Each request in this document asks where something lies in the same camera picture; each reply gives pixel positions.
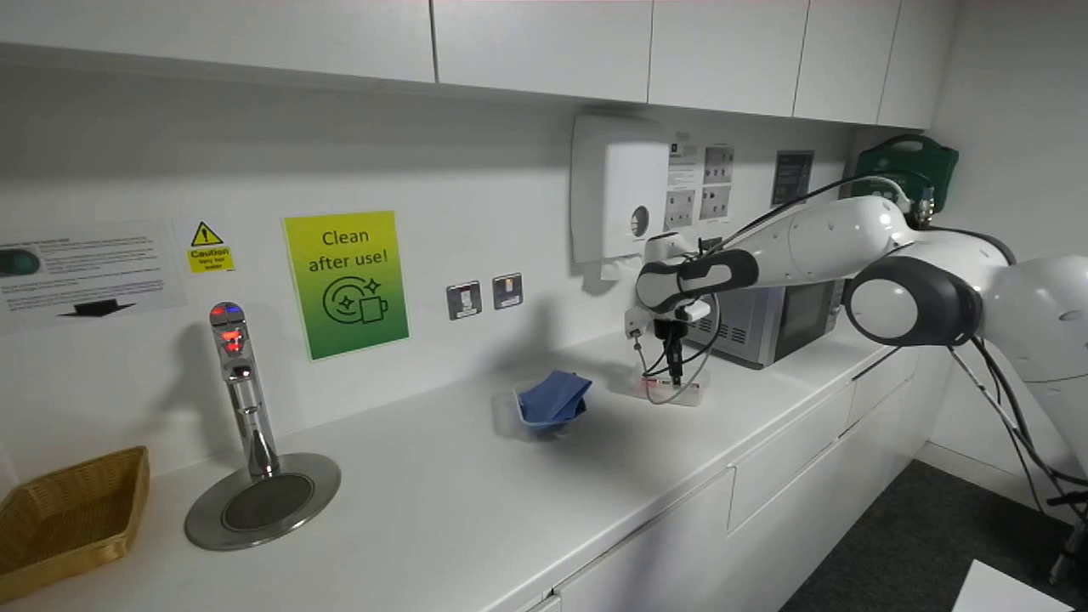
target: white wall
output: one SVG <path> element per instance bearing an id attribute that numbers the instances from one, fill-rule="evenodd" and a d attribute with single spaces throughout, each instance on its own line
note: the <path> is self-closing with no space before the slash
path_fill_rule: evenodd
<path id="1" fill-rule="evenodd" d="M 1088 3 L 968 0 L 960 25 L 935 135 L 962 155 L 944 224 L 1009 241 L 1019 258 L 1088 251 Z M 1043 457 L 1071 467 L 1029 403 Z M 1018 457 L 960 376 L 940 447 L 982 459 L 1019 484 Z"/>
<path id="2" fill-rule="evenodd" d="M 204 330 L 219 301 L 252 312 L 280 439 L 619 332 L 629 286 L 586 289 L 567 262 L 577 101 L 27 65 L 0 67 L 0 93 L 0 236 L 151 223 L 169 227 L 184 267 L 191 232 L 206 223 L 237 258 L 234 275 L 184 275 L 184 308 L 169 312 L 4 332 L 0 450 L 16 478 L 128 442 L 153 447 L 158 473 L 234 463 Z M 645 115 L 737 145 L 732 224 L 765 208 L 775 145 L 817 145 L 817 179 L 835 177 L 849 145 L 833 127 Z M 310 360 L 282 217 L 374 208 L 398 215 L 413 336 Z M 525 271 L 526 308 L 447 321 L 447 286 L 499 271 Z"/>

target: white dispenser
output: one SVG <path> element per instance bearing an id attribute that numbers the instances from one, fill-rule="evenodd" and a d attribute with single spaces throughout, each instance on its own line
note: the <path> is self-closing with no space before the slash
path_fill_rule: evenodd
<path id="1" fill-rule="evenodd" d="M 670 140 L 643 119 L 577 115 L 573 155 L 576 262 L 641 255 L 664 232 Z"/>

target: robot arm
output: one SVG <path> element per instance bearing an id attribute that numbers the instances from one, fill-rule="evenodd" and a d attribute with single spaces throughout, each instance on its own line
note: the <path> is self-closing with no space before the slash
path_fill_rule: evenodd
<path id="1" fill-rule="evenodd" d="M 680 383 L 680 339 L 711 312 L 711 292 L 831 280 L 849 280 L 848 317 L 876 344 L 999 348 L 1088 471 L 1084 255 L 1018 267 L 981 236 L 910 232 L 890 201 L 848 199 L 791 208 L 718 251 L 653 241 L 636 280 L 636 321 L 653 325 Z"/>

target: boiling water tap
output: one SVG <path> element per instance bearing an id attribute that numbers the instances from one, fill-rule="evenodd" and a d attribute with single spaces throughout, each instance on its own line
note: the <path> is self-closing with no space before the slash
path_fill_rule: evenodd
<path id="1" fill-rule="evenodd" d="M 222 379 L 230 395 L 250 478 L 273 480 L 280 473 L 280 457 L 273 442 L 257 363 L 252 354 L 252 336 L 244 326 L 244 309 L 237 302 L 219 302 L 210 308 L 206 325 L 210 325 Z"/>

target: warning label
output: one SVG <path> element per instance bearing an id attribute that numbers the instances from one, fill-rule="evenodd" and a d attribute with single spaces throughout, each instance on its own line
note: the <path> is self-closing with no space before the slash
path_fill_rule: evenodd
<path id="1" fill-rule="evenodd" d="M 204 223 L 191 237 L 191 271 L 234 271 L 230 244 Z"/>

